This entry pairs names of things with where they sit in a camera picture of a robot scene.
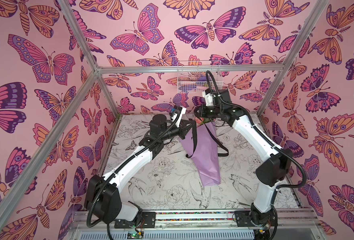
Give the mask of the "pink fake rose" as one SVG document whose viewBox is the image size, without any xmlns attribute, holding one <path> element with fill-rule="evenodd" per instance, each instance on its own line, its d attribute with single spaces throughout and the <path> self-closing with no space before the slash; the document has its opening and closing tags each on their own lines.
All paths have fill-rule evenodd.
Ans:
<svg viewBox="0 0 354 240">
<path fill-rule="evenodd" d="M 205 119 L 204 118 L 195 117 L 195 122 L 197 123 L 197 126 L 201 126 L 201 125 L 205 124 Z"/>
</svg>

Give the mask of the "black ribbon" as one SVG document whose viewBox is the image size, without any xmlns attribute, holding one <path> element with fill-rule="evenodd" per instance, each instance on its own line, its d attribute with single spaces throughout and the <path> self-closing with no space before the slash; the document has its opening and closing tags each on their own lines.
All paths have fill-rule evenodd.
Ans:
<svg viewBox="0 0 354 240">
<path fill-rule="evenodd" d="M 228 157 L 229 150 L 217 138 L 216 128 L 212 123 L 193 127 L 181 144 L 186 151 L 186 157 L 193 160 L 217 160 Z"/>
</svg>

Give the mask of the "pink purple wrapping paper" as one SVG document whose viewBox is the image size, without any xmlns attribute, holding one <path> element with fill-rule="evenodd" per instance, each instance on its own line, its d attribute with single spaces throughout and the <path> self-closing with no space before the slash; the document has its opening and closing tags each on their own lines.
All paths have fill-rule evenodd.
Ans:
<svg viewBox="0 0 354 240">
<path fill-rule="evenodd" d="M 216 136 L 215 126 L 207 123 L 197 128 L 196 149 L 194 149 L 193 131 L 189 131 L 185 139 L 180 139 L 187 155 L 194 162 L 204 187 L 221 183 L 218 144 L 212 138 Z"/>
</svg>

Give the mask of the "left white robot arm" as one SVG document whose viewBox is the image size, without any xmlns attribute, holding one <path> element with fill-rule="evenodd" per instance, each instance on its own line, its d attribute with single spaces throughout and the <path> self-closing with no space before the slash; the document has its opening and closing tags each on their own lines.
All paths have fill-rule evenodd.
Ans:
<svg viewBox="0 0 354 240">
<path fill-rule="evenodd" d="M 186 108 L 175 107 L 169 118 L 163 114 L 153 116 L 148 132 L 134 152 L 110 172 L 90 179 L 84 202 L 87 227 L 114 221 L 136 227 L 142 222 L 142 208 L 122 202 L 120 194 L 134 175 L 162 151 L 166 140 L 184 139 L 196 127 L 195 121 L 183 119 L 185 112 Z"/>
</svg>

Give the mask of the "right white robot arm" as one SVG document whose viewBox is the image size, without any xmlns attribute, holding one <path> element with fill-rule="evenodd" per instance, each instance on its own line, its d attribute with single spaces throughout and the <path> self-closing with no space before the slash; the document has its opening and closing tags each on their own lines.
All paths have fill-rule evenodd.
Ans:
<svg viewBox="0 0 354 240">
<path fill-rule="evenodd" d="M 276 225 L 278 214 L 274 203 L 277 193 L 281 188 L 303 187 L 308 179 L 304 168 L 294 159 L 290 149 L 284 149 L 276 144 L 254 123 L 244 107 L 232 103 L 227 90 L 214 91 L 208 88 L 202 92 L 202 96 L 205 102 L 195 108 L 195 116 L 200 119 L 221 119 L 241 134 L 262 160 L 262 164 L 256 169 L 259 180 L 257 196 L 251 204 L 246 224 L 262 229 L 266 229 L 269 224 Z M 283 183 L 291 164 L 299 168 L 302 176 L 296 185 Z"/>
</svg>

